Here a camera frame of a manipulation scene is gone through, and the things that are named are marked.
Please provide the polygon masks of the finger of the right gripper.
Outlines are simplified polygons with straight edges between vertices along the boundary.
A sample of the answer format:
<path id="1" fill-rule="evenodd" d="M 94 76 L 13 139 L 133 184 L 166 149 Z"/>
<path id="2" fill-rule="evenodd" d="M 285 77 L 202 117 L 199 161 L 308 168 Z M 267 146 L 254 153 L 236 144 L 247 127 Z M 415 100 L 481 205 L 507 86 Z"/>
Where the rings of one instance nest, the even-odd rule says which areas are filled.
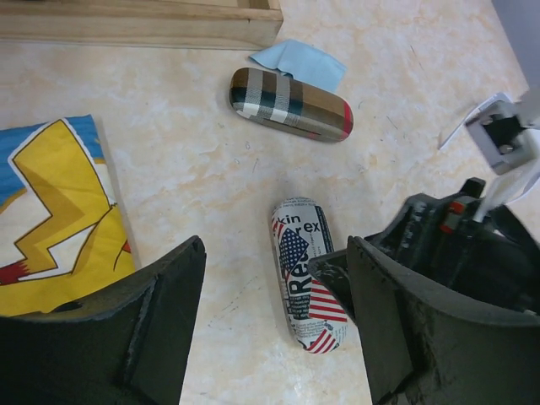
<path id="1" fill-rule="evenodd" d="M 347 252 L 335 251 L 308 262 L 311 275 L 309 317 L 324 321 L 357 321 L 348 274 Z"/>

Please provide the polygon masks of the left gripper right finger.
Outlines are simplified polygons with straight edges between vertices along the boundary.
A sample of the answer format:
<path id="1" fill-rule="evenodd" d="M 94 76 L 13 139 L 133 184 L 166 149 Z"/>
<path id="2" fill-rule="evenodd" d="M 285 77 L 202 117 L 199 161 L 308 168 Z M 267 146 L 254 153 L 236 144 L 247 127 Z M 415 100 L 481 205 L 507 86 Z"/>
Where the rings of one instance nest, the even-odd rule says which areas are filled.
<path id="1" fill-rule="evenodd" d="M 374 404 L 537 404 L 539 318 L 450 290 L 350 237 L 348 274 Z"/>

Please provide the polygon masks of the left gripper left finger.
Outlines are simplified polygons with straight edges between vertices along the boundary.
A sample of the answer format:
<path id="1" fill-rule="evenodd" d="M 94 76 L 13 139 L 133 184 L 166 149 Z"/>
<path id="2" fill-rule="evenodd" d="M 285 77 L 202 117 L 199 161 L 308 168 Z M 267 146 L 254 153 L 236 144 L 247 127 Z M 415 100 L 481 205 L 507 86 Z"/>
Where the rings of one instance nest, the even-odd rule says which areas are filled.
<path id="1" fill-rule="evenodd" d="M 178 403 L 206 259 L 193 236 L 51 313 L 3 317 L 2 403 Z"/>

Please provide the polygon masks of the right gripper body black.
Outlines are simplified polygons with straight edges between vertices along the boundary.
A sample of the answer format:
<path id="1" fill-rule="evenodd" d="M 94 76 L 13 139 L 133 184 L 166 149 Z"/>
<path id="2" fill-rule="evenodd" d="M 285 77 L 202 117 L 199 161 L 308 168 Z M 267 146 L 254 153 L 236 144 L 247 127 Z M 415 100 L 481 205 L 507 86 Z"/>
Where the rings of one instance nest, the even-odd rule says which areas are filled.
<path id="1" fill-rule="evenodd" d="M 484 182 L 409 197 L 381 232 L 360 237 L 394 262 L 474 300 L 539 318 L 539 245 L 505 205 L 474 215 Z"/>

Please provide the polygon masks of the flag newsprint glasses case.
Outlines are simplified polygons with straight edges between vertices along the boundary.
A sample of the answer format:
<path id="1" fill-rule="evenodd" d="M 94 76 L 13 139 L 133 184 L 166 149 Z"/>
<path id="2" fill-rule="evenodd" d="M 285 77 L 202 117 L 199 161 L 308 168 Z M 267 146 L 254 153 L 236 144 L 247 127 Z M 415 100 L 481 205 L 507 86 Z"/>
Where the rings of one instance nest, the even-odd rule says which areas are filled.
<path id="1" fill-rule="evenodd" d="M 292 197 L 273 210 L 271 231 L 290 330 L 308 353 L 330 353 L 343 343 L 348 318 L 308 269 L 310 260 L 334 252 L 326 216 L 314 200 Z"/>

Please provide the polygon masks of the plaid glasses case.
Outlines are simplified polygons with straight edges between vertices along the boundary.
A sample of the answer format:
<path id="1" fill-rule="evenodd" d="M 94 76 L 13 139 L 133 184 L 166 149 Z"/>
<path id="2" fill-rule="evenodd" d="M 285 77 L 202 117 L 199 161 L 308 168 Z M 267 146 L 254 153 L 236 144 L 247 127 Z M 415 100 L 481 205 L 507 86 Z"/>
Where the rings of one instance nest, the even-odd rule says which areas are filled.
<path id="1" fill-rule="evenodd" d="M 319 142 L 341 142 L 354 128 L 352 109 L 343 98 L 254 67 L 233 74 L 229 103 L 249 121 Z"/>

